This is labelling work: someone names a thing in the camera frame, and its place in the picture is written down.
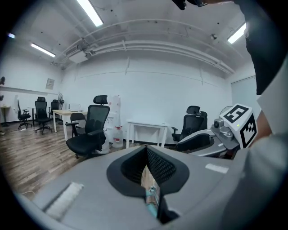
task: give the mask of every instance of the chair headrest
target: chair headrest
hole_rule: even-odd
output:
[[[37,98],[37,101],[39,101],[39,102],[45,102],[46,99],[45,99],[45,97],[38,97],[38,98]]]
[[[199,115],[200,113],[200,107],[199,106],[189,106],[187,108],[186,113],[193,114],[193,115]]]
[[[107,105],[107,95],[98,95],[94,97],[93,102],[95,104]]]
[[[201,116],[201,117],[207,117],[208,114],[207,114],[207,112],[201,111],[201,112],[200,112],[200,116]]]

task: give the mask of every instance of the ceiling light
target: ceiling light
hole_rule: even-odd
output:
[[[36,44],[34,44],[34,43],[31,43],[31,46],[34,47],[34,48],[36,48],[37,50],[40,50],[40,51],[44,52],[45,54],[50,55],[50,56],[53,57],[53,58],[55,57],[55,54],[47,51],[46,49],[41,48],[40,46],[38,46],[38,45],[36,45]]]
[[[8,37],[10,37],[10,38],[15,38],[15,35],[14,34],[8,34]]]
[[[92,22],[95,24],[95,26],[98,27],[103,24],[103,21],[101,20],[99,15],[96,13],[95,9],[93,8],[89,0],[77,0],[77,2],[85,10],[86,14],[88,14]]]
[[[228,38],[228,41],[233,44],[237,41],[242,35],[244,35],[244,30],[246,29],[246,23],[241,26],[232,36]]]

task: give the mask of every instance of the person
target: person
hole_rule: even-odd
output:
[[[274,21],[279,20],[274,11],[279,12],[276,3],[270,2],[269,7],[263,10],[262,6],[267,4],[264,1],[248,1],[248,0],[203,0],[206,4],[219,4],[234,2],[239,5],[246,21],[246,48],[251,55],[255,69],[257,95],[261,95],[272,82],[287,54],[287,42],[285,32],[277,27]],[[272,131],[263,111],[257,118],[258,134],[254,139],[257,140],[269,136]]]
[[[5,84],[5,77],[1,77],[0,79],[0,85],[4,85]],[[0,101],[2,101],[4,98],[4,95],[0,96]],[[5,133],[3,131],[1,131],[1,123],[0,123],[0,136],[4,136]]]

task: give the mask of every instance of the black shirt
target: black shirt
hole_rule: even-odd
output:
[[[240,6],[245,16],[246,47],[254,64],[257,94],[261,95],[276,76],[287,53],[284,33],[270,18],[269,13],[269,10],[274,9],[279,12],[278,8],[283,6],[274,5],[272,1],[269,7],[274,9],[264,9],[260,1],[234,0],[234,2]]]

